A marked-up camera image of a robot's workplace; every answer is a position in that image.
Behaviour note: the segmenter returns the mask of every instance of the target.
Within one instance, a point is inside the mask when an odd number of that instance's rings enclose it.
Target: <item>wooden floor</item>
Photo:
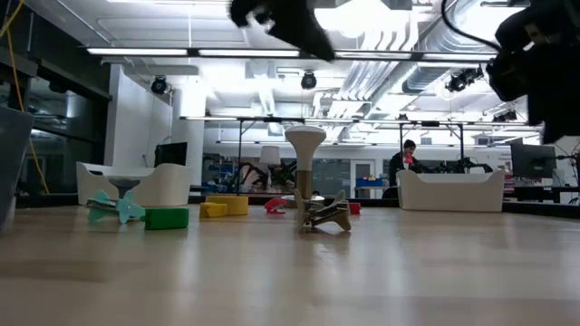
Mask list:
[[[364,208],[353,230],[291,216],[143,231],[83,208],[17,212],[0,325],[580,325],[580,224]]]

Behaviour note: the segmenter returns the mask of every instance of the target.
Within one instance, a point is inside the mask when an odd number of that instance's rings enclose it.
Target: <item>computer monitor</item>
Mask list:
[[[511,144],[514,177],[551,178],[556,150],[551,146]]]
[[[173,163],[185,166],[187,156],[187,142],[158,145],[155,149],[155,167],[163,163]]]

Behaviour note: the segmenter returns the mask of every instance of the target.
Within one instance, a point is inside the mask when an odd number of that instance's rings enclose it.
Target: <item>spotlight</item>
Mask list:
[[[515,110],[508,110],[506,112],[496,114],[493,116],[492,122],[508,122],[517,120],[517,112]]]
[[[171,86],[166,81],[165,76],[156,76],[155,81],[151,84],[151,91],[154,94],[165,95],[171,91]]]
[[[303,90],[311,90],[316,87],[316,77],[314,77],[314,72],[306,71],[304,77],[302,77],[300,85]]]
[[[463,91],[481,77],[483,77],[481,68],[464,69],[460,73],[451,75],[451,80],[445,85],[445,88],[450,92]]]

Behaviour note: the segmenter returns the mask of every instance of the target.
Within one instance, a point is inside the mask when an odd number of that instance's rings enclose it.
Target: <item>red object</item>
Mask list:
[[[286,205],[286,200],[282,198],[270,199],[265,205],[266,214],[282,215],[285,212],[278,212],[278,209],[284,208]]]
[[[411,155],[411,154],[405,155],[405,163],[413,164],[413,155]]]
[[[348,207],[351,209],[352,215],[359,215],[361,213],[361,203],[349,203]]]

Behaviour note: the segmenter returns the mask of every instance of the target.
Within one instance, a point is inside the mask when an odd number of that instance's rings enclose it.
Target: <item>security camera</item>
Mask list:
[[[171,86],[167,83],[167,77],[156,76],[155,81],[151,84],[151,91],[154,94],[165,95],[171,91]]]
[[[311,90],[316,87],[316,77],[314,77],[313,71],[306,71],[304,77],[302,77],[302,82],[300,83],[303,90]]]

